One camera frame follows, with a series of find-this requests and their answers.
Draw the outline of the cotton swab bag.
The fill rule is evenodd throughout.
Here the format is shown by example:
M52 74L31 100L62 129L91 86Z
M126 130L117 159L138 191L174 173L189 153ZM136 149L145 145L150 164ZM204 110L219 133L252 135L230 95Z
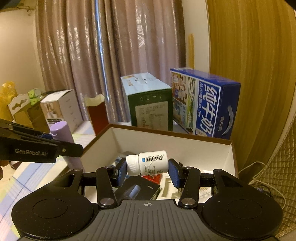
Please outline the cotton swab bag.
M211 197L211 188L210 187L200 187L199 190L199 197L200 198L205 198L205 197Z

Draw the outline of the white product box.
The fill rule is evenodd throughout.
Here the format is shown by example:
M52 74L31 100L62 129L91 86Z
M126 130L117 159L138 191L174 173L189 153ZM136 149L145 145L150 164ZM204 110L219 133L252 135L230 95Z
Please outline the white product box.
M40 106L49 127L57 122L66 121L73 133L83 122L74 90L49 94L41 100Z

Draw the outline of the brown white storage box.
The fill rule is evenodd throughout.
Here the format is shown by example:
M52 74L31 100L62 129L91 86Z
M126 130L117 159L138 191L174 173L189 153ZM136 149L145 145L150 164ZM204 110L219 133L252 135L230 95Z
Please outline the brown white storage box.
M108 125L98 136L78 128L72 137L84 148L81 162L86 172L111 165L124 155L165 150L169 158L201 172L223 169L238 175L234 146L229 140L120 125Z

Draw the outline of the red candy wrapper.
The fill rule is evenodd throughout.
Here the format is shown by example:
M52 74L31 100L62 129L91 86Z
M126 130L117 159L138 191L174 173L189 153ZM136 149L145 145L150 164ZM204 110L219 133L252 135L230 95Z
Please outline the red candy wrapper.
M160 185L161 183L161 179L162 179L162 174L157 174L157 175L146 175L146 176L142 176L142 178L145 178L151 182L154 182L158 185Z

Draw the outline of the gold quilted headboard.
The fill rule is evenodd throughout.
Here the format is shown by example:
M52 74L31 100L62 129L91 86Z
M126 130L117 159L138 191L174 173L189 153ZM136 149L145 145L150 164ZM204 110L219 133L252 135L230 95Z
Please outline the gold quilted headboard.
M283 209L283 221L276 237L295 240L295 119L280 148L256 179L273 187L273 197Z

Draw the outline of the green white small box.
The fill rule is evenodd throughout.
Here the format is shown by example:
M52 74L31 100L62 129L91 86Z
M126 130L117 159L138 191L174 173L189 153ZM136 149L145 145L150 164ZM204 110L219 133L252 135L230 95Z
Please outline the green white small box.
M31 89L28 92L30 103L34 106L36 103L40 102L46 95L39 88Z

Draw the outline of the dark red paper box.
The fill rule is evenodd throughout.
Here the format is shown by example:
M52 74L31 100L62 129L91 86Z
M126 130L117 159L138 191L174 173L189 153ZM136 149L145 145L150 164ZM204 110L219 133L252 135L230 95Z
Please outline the dark red paper box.
M109 125L107 110L105 105L105 97L102 94L96 97L85 97L85 105L88 115L97 136L106 126Z

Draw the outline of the black shaver box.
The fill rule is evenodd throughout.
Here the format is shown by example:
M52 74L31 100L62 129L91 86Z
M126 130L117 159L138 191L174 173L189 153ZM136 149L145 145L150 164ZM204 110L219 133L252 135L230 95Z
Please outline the black shaver box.
M128 177L115 192L118 202L122 200L155 200L161 186L140 176Z

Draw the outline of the dark blue milk carton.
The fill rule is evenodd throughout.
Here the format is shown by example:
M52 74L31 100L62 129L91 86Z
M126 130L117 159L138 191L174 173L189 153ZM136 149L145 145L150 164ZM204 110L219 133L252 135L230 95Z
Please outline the dark blue milk carton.
M229 139L241 84L192 68L171 68L173 118L193 135Z

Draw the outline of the light blue milk carton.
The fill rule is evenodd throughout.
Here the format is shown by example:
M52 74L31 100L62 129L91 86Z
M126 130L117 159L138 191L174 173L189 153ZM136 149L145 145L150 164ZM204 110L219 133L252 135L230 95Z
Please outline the light blue milk carton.
M173 94L170 85L151 73L121 77L132 126L173 130Z

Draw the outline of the pink curtain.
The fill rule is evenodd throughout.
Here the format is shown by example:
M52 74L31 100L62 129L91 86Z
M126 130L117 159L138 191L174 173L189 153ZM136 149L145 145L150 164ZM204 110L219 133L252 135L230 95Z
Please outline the pink curtain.
M105 97L109 121L130 115L121 78L151 73L170 83L186 64L181 1L37 1L38 55L46 90Z

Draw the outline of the yellow bag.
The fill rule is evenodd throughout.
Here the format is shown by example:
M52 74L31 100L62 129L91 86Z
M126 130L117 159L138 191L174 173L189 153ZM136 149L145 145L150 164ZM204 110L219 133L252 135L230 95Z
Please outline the yellow bag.
M12 117L8 104L16 96L18 96L18 93L16 92L16 84L14 82L8 81L1 85L1 119L32 127L32 123L27 113L27 110L32 106L31 104L28 104L18 111L14 115L15 118Z

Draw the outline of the purple lotion tube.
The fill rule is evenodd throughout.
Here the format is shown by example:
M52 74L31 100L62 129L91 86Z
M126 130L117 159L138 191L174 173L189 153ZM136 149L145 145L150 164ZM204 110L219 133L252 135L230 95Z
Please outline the purple lotion tube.
M75 144L69 125L66 121L60 121L50 127L50 132L54 140L60 144L60 155L63 156L68 167L72 169L84 170L81 162L83 147Z

